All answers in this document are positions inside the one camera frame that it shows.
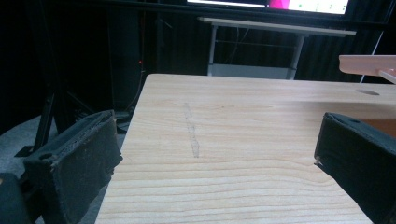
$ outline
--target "floor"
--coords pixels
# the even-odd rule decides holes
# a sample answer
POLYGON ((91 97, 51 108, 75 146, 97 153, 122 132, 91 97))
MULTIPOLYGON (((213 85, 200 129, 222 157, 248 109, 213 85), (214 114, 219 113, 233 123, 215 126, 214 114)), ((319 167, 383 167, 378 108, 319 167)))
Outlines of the floor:
MULTIPOLYGON (((39 121, 40 117, 36 117, 0 135, 0 173, 8 172, 16 176, 20 176, 23 173, 23 158, 15 158, 14 155, 23 147, 34 144, 39 121)), ((49 139, 57 135, 56 126, 53 123, 50 129, 49 139)), ((122 146, 124 136, 124 134, 119 134, 120 146, 122 146)), ((89 211, 80 223, 90 224, 95 222, 105 192, 106 186, 102 188, 99 195, 92 201, 89 211)), ((40 224, 44 223, 44 221, 40 218, 36 223, 40 224)))

